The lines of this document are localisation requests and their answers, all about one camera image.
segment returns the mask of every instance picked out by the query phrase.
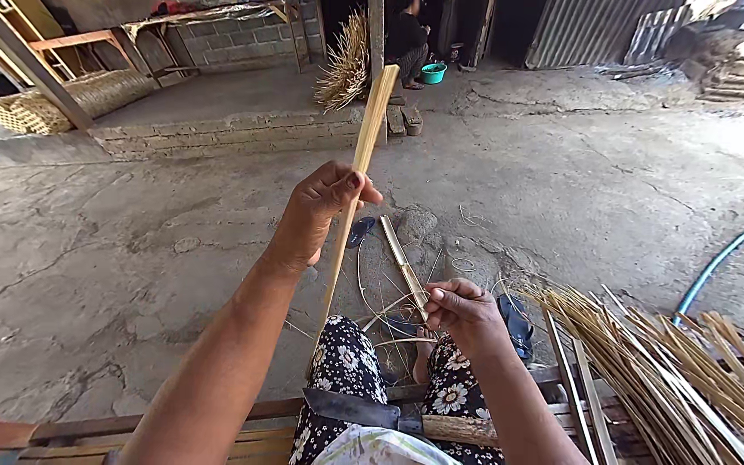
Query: fingernail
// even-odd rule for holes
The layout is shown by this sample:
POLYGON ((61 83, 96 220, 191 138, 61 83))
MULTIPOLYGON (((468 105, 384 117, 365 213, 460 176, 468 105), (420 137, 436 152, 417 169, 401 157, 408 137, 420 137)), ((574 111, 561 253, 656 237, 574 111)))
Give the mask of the fingernail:
POLYGON ((357 172, 352 172, 346 179, 346 184, 353 189, 357 189, 360 186, 360 175, 357 172))

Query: plastic bowl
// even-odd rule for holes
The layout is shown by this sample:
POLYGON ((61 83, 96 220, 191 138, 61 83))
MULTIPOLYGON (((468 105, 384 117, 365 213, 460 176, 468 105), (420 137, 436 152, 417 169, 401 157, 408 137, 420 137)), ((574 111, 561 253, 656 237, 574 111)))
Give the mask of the plastic bowl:
POLYGON ((444 71, 446 71, 446 65, 443 63, 426 65, 421 68, 421 80, 425 84, 438 84, 441 79, 444 79, 444 71))

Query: cracked concrete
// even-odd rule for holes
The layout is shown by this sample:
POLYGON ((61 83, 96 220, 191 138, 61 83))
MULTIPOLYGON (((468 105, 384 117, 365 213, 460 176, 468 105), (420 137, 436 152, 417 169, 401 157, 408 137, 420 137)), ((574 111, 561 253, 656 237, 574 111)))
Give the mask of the cracked concrete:
MULTIPOLYGON (((408 92, 424 132, 377 150, 369 175, 387 205, 365 214, 389 214, 396 227, 410 210, 437 219, 400 232, 415 240, 404 251, 421 280, 440 279, 449 260, 439 251, 463 238, 456 254, 488 285, 498 269, 522 267, 581 290, 605 283, 669 313, 744 231, 744 107, 691 103, 685 86, 586 70, 451 72, 408 92)), ((262 252, 295 184, 351 157, 0 169, 0 419, 144 411, 262 252)), ((330 249, 298 284, 260 400, 303 386, 330 249)), ((377 227, 347 252, 335 308, 360 318, 364 300, 381 308, 398 287, 377 227)), ((700 310, 744 331, 744 246, 705 286, 700 310)), ((378 355, 398 370, 396 352, 378 355)))

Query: brick wall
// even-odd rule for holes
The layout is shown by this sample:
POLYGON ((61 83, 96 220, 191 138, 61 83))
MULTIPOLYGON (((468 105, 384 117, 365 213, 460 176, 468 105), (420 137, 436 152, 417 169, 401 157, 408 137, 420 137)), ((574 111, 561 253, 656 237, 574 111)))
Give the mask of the brick wall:
MULTIPOLYGON (((307 44, 311 54, 322 54, 320 27, 317 24, 314 0, 301 2, 307 44)), ((298 48, 303 50, 304 37, 298 29, 298 48)), ((180 26, 180 35, 194 63, 202 65, 230 65, 237 62, 263 61, 294 63, 295 52, 288 24, 277 15, 244 21, 221 19, 180 26)))

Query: foot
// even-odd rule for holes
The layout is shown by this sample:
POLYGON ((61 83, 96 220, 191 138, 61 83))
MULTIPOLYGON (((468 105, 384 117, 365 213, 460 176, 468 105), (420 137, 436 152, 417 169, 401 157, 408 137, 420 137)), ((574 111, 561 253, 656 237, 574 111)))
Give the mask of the foot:
MULTIPOLYGON (((430 336, 429 330, 423 326, 418 328, 419 338, 428 338, 430 336)), ((427 361, 429 361, 429 354, 432 353, 432 349, 435 348, 433 343, 415 343, 418 349, 418 356, 415 358, 415 366, 412 367, 412 378, 418 384, 424 384, 429 382, 429 371, 427 370, 427 361)))
POLYGON ((424 87, 423 84, 415 82, 415 79, 411 79, 409 82, 403 85, 404 89, 409 89, 409 90, 421 90, 423 89, 423 87, 424 87))

